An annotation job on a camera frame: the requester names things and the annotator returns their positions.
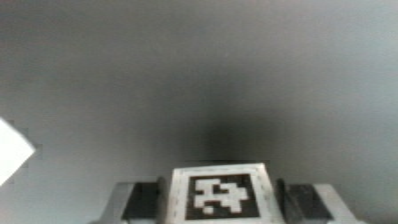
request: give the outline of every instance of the black square pattern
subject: black square pattern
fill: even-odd
[[[185,219],[256,217],[259,211],[250,175],[192,176]]]

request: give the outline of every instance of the gray ceiling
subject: gray ceiling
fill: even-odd
[[[7,224],[87,224],[117,182],[264,161],[398,222],[398,2],[2,1],[0,116],[39,151]]]

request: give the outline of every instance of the gray surface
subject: gray surface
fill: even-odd
[[[87,224],[112,187],[197,159],[268,160],[398,222],[398,3],[2,1],[0,115],[41,153],[7,224]]]

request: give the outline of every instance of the gray wall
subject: gray wall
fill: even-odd
[[[2,1],[0,116],[42,148],[7,224],[87,224],[119,181],[268,163],[398,222],[392,0]]]

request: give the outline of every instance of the bright light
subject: bright light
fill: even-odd
[[[0,118],[0,186],[33,154],[33,147]]]

